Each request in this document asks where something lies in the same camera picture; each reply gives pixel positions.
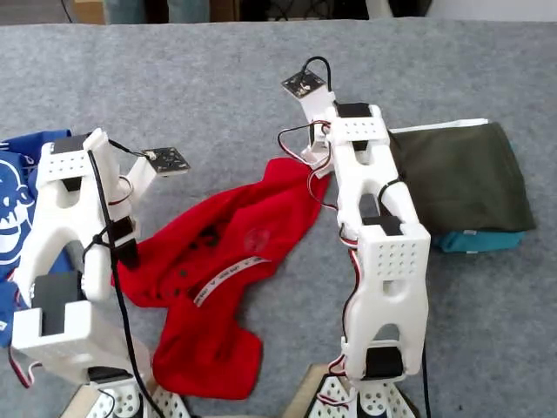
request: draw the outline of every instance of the blue cloth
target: blue cloth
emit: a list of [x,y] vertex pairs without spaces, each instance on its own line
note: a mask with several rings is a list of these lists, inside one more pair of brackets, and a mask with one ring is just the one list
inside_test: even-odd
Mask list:
[[[14,312],[26,308],[23,300],[16,298],[16,284],[6,279],[19,265],[23,242],[35,215],[36,167],[41,147],[68,136],[69,130],[43,131],[0,144],[0,345],[3,347],[11,340]],[[62,251],[50,271],[59,273],[71,269],[70,257]]]
[[524,232],[463,231],[433,237],[433,244],[443,253],[483,253],[515,248],[524,235]]

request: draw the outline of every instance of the teal cloth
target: teal cloth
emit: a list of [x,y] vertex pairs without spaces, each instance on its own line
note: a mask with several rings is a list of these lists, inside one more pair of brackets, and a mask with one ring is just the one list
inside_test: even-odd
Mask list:
[[507,250],[519,245],[525,233],[464,231],[433,237],[433,244],[443,253],[483,253]]

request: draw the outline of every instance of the gray carpet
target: gray carpet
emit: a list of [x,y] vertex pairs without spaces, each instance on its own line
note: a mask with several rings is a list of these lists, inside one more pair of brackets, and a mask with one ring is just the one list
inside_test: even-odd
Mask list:
[[[261,177],[280,155],[276,132],[304,122],[279,83],[314,54],[330,59],[340,101],[380,105],[391,127],[501,122],[539,228],[513,251],[432,253],[433,416],[555,416],[556,40],[556,24],[422,19],[0,28],[0,137],[100,125],[130,147],[178,147],[193,169],[152,187],[139,213],[148,236],[201,199]],[[308,365],[338,353],[353,277],[336,232],[323,212],[279,272],[245,296],[239,317],[265,342],[252,396],[189,399],[195,414],[278,415]],[[118,320],[113,301],[106,310]],[[164,311],[131,308],[131,320],[155,347]],[[22,390],[4,353],[0,376],[2,417],[56,416],[74,390],[41,372]],[[422,406],[418,376],[402,387]]]

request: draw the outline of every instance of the perforated panel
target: perforated panel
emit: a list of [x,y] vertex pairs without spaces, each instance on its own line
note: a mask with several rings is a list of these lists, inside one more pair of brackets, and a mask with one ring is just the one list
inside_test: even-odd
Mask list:
[[365,392],[360,393],[360,405],[369,416],[387,418],[414,418],[412,410],[392,383],[372,384]]
[[336,118],[331,132],[338,141],[379,141],[388,144],[388,134],[382,119]]
[[[127,390],[126,387],[105,389],[104,391],[112,394],[116,399],[116,405],[112,411],[113,415],[108,416],[130,418],[136,415],[140,406],[137,392]],[[158,387],[152,397],[163,411],[165,418],[191,418],[184,403],[182,402],[182,399],[177,394],[171,394],[161,387]],[[91,411],[85,418],[105,418],[111,411],[111,408],[112,399],[110,396],[100,394],[97,401],[91,408]],[[155,411],[151,410],[151,416],[157,416]]]
[[375,267],[383,280],[411,279],[416,276],[419,248],[415,242],[393,242],[377,245]]
[[[319,390],[319,393],[328,396],[335,401],[345,401],[348,393],[340,383],[338,377],[327,377]],[[344,407],[331,407],[316,399],[307,418],[349,418],[348,409]]]
[[44,180],[70,179],[91,172],[91,164],[85,151],[64,152],[44,156],[48,164],[40,166]]
[[182,398],[177,394],[167,392],[159,386],[153,394],[153,400],[161,408],[165,418],[190,418]]

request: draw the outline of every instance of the white mounting plate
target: white mounting plate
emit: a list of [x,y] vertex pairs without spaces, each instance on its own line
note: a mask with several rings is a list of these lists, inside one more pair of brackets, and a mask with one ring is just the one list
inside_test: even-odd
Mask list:
[[[335,376],[326,377],[323,381],[319,394],[328,396],[335,401],[344,401],[348,399],[346,389],[340,383],[340,379]],[[349,418],[348,409],[344,407],[331,407],[325,405],[319,399],[312,404],[307,418]]]
[[371,417],[415,418],[393,383],[366,382],[366,390],[359,392],[359,403],[364,412]]
[[[182,398],[177,394],[168,392],[159,386],[153,394],[153,400],[163,411],[165,418],[191,418]],[[151,411],[151,416],[157,418],[155,411]]]
[[[85,418],[129,418],[135,416],[139,407],[138,395],[137,392],[134,394],[131,391],[127,391],[127,388],[104,389],[106,393],[113,395],[116,399],[112,415],[107,416],[112,408],[112,399],[110,396],[99,393],[97,401]],[[152,398],[163,411],[164,418],[191,418],[184,402],[177,394],[167,392],[159,386]],[[151,407],[149,407],[149,414],[145,412],[142,415],[143,418],[158,418]]]
[[[319,394],[328,396],[335,401],[348,399],[346,389],[338,377],[325,378]],[[369,417],[378,418],[415,418],[404,397],[393,383],[366,382],[366,390],[359,392],[360,405]],[[356,418],[356,402],[349,404],[349,408],[331,407],[318,399],[312,404],[307,418]]]

